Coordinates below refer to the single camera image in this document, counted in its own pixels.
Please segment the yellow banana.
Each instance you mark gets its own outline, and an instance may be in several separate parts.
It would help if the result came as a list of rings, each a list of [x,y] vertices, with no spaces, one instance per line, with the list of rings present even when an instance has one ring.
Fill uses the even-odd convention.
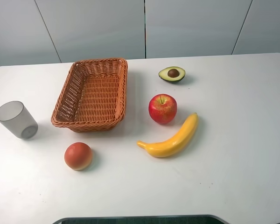
[[[170,139],[163,142],[145,143],[138,141],[137,146],[145,149],[148,154],[156,158],[173,156],[182,151],[193,138],[199,124],[197,113],[187,117],[180,130]]]

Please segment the brown wicker basket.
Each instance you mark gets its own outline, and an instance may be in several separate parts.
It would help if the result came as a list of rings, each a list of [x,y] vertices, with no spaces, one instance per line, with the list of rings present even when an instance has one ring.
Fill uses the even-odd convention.
[[[53,110],[52,125],[78,133],[114,128],[126,113],[127,72],[123,58],[74,62]]]

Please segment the red apple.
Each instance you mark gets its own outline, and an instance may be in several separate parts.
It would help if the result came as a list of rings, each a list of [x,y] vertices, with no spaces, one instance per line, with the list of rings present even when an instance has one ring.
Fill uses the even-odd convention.
[[[171,122],[177,113],[177,102],[168,94],[155,95],[149,102],[148,112],[152,120],[164,125]]]

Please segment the halved avocado with pit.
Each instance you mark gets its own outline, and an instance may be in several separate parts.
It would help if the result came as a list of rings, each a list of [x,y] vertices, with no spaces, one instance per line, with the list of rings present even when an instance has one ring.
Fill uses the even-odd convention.
[[[169,83],[178,83],[184,79],[186,71],[183,68],[171,66],[158,73],[159,78]]]

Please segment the round brown bread bun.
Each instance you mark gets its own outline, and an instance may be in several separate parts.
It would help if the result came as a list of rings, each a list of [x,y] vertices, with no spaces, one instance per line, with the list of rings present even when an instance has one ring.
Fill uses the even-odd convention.
[[[81,171],[90,166],[92,158],[92,149],[82,142],[71,144],[64,153],[66,165],[75,171]]]

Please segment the grey translucent plastic cup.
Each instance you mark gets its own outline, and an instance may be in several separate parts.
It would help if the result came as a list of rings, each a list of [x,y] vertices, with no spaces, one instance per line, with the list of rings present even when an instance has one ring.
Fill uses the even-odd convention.
[[[38,131],[38,124],[21,101],[0,106],[0,123],[19,139],[29,139]]]

